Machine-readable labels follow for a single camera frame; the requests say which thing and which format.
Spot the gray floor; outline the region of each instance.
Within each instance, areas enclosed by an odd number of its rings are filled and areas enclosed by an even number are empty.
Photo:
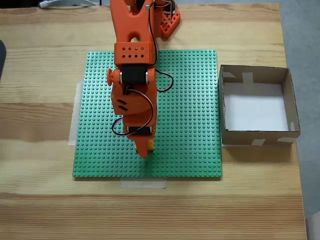
[[[320,0],[176,0],[184,4],[280,3],[301,136],[300,175],[306,218],[320,211]]]

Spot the black wire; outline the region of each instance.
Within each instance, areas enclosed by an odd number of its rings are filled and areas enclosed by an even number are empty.
[[[158,92],[161,92],[161,93],[165,93],[166,91],[168,91],[168,90],[170,90],[171,88],[172,88],[172,86],[174,85],[174,77],[172,76],[172,75],[170,75],[169,73],[166,73],[166,72],[164,72],[164,71],[159,71],[158,69],[155,69],[155,71],[157,72],[157,73],[159,73],[159,74],[163,74],[163,75],[166,75],[166,76],[168,76],[169,78],[171,78],[171,84],[170,84],[170,86],[168,86],[167,88],[165,88],[165,89],[158,89],[157,88],[157,91]]]
[[[157,60],[158,60],[158,46],[157,46],[157,43],[156,43],[156,39],[155,39],[155,36],[154,36],[154,33],[152,32],[152,28],[151,28],[151,17],[150,17],[150,10],[152,8],[152,6],[155,4],[155,0],[150,4],[150,8],[149,8],[149,18],[148,18],[148,24],[149,24],[149,31],[150,31],[150,34],[151,34],[151,37],[152,37],[152,41],[153,41],[153,45],[154,45],[154,49],[155,49],[155,58],[154,58],[154,63],[153,65],[151,65],[151,67],[155,66],[156,63],[157,63]]]
[[[156,43],[156,40],[155,40],[155,36],[154,36],[154,33],[152,32],[152,28],[151,28],[151,17],[150,17],[150,10],[151,10],[151,7],[155,4],[155,1],[153,1],[151,4],[150,4],[150,8],[149,8],[149,18],[148,18],[148,24],[149,24],[149,30],[150,30],[150,34],[151,34],[151,37],[152,37],[152,41],[153,41],[153,44],[154,44],[154,48],[155,48],[155,61],[154,61],[154,64],[151,66],[155,66],[156,63],[157,63],[157,60],[158,60],[158,46],[157,46],[157,43]],[[158,89],[157,88],[157,91],[158,92],[161,92],[161,93],[164,93],[168,90],[170,90],[172,88],[172,86],[174,85],[174,77],[172,75],[170,75],[169,73],[166,73],[166,72],[163,72],[163,71],[159,71],[158,69],[155,69],[155,71],[159,74],[163,74],[163,75],[166,75],[168,76],[169,78],[172,79],[171,81],[171,84],[169,87],[165,88],[165,89]]]
[[[145,126],[147,126],[151,122],[151,120],[152,120],[152,118],[154,117],[154,114],[155,114],[155,108],[154,108],[154,105],[152,104],[152,101],[150,100],[150,98],[148,98],[145,94],[143,94],[142,92],[140,92],[138,90],[127,88],[126,92],[127,91],[140,95],[141,97],[143,97],[150,104],[151,116],[150,116],[149,120],[143,126],[139,127],[137,130],[135,130],[134,132],[131,132],[131,133],[118,133],[118,132],[116,132],[115,129],[114,129],[115,126],[117,125],[118,122],[120,122],[122,119],[124,119],[124,117],[120,117],[120,118],[116,119],[113,122],[112,126],[111,126],[111,130],[115,135],[122,136],[122,137],[130,136],[132,134],[137,133],[140,129],[144,128]]]

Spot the wood grain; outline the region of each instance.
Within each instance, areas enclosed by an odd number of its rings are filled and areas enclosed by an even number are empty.
[[[218,64],[286,66],[278,4],[180,6],[160,49],[217,49]],[[297,146],[222,149],[223,178],[166,189],[72,178],[68,145],[88,51],[109,51],[108,7],[0,9],[0,239],[306,239]]]

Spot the black object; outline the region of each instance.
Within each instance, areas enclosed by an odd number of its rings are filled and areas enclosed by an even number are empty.
[[[141,129],[139,129],[139,126],[129,126],[128,128],[129,134],[133,133],[132,135],[148,136],[151,134],[151,128],[149,126],[145,126]]]
[[[135,0],[136,8],[140,11],[144,6],[145,0]]]
[[[4,69],[5,60],[6,60],[7,50],[3,41],[0,40],[0,80],[2,70]]]
[[[172,0],[171,4],[169,4],[168,6],[164,7],[164,11],[166,13],[169,13],[169,14],[171,13],[171,5],[172,5],[172,12],[176,10],[176,3],[175,3],[175,1]]]
[[[122,64],[122,77],[121,81],[124,85],[145,85],[147,84],[146,64]]]
[[[0,0],[0,9],[37,7],[42,0]]]

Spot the wire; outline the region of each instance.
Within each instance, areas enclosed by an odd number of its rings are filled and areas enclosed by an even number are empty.
[[[167,3],[170,4],[170,20],[169,20],[169,21],[163,20],[163,22],[169,23],[169,22],[171,22],[171,20],[172,20],[172,18],[173,18],[173,16],[174,16],[174,9],[173,9],[173,7],[172,7],[172,5],[173,5],[173,0],[162,0],[162,1],[167,2]]]
[[[150,8],[149,8],[149,18],[148,18],[148,24],[149,24],[149,31],[150,31],[150,34],[151,34],[151,37],[152,37],[152,41],[153,41],[153,44],[154,44],[154,48],[155,48],[155,60],[154,60],[154,63],[150,66],[150,67],[154,67],[157,63],[157,60],[158,60],[158,46],[157,46],[157,42],[155,40],[155,36],[154,36],[154,33],[152,31],[152,28],[151,28],[151,17],[150,17],[150,9],[151,7],[155,4],[156,0],[153,0],[153,2],[150,4]],[[160,93],[164,93],[168,90],[170,90],[172,88],[172,86],[174,85],[174,77],[172,75],[170,75],[169,73],[167,72],[163,72],[163,71],[159,71],[158,69],[155,69],[155,71],[159,74],[163,74],[163,75],[166,75],[168,76],[169,78],[171,78],[171,84],[169,87],[165,88],[165,89],[158,89],[157,88],[157,91],[160,92]]]
[[[156,0],[153,0],[153,2],[150,4],[150,7],[149,7],[149,15],[148,15],[148,25],[149,25],[149,32],[151,34],[151,37],[152,37],[152,41],[153,41],[153,45],[154,45],[154,48],[155,48],[155,57],[154,57],[154,63],[150,66],[150,67],[154,67],[157,63],[157,60],[158,60],[158,46],[157,46],[157,43],[156,43],[156,39],[155,39],[155,36],[154,36],[154,33],[152,32],[152,27],[151,27],[151,17],[150,17],[150,11],[151,11],[151,8],[152,6],[155,4]]]
[[[57,2],[64,2],[65,0],[47,0],[47,1],[42,1],[39,3],[39,8],[44,9],[49,7],[51,4],[57,3]],[[92,1],[89,0],[81,0],[82,2],[86,2],[88,4],[91,4],[91,6],[95,6],[96,4]]]
[[[163,5],[155,5],[156,8],[164,8],[166,6],[168,6],[170,4],[170,2],[163,4]]]
[[[164,72],[164,71],[159,71],[158,69],[155,69],[155,71],[157,72],[157,73],[159,73],[159,74],[163,74],[163,75],[166,75],[166,76],[168,76],[169,78],[171,78],[171,84],[170,84],[170,86],[168,86],[167,88],[165,88],[165,89],[159,89],[159,88],[157,88],[157,91],[158,92],[160,92],[160,93],[165,93],[166,91],[168,91],[168,90],[170,90],[171,88],[172,88],[172,86],[174,85],[174,77],[172,76],[172,75],[170,75],[169,73],[166,73],[166,72]]]
[[[115,131],[115,126],[117,125],[118,122],[120,122],[122,119],[124,119],[124,117],[120,117],[118,118],[117,120],[114,121],[114,123],[112,124],[112,132],[117,135],[117,136],[122,136],[122,137],[125,137],[125,136],[130,136],[132,134],[135,134],[137,133],[140,129],[144,128],[145,126],[147,126],[152,118],[154,117],[154,112],[155,112],[155,108],[154,108],[154,105],[152,104],[152,101],[150,100],[150,98],[147,97],[147,95],[143,94],[142,92],[138,91],[138,90],[134,90],[134,89],[131,89],[131,88],[127,88],[126,91],[129,91],[129,92],[132,92],[132,93],[136,93],[136,94],[139,94],[141,97],[143,97],[149,104],[150,104],[150,107],[151,107],[151,116],[149,118],[149,120],[141,127],[139,127],[136,131],[134,132],[131,132],[131,133],[118,133]]]

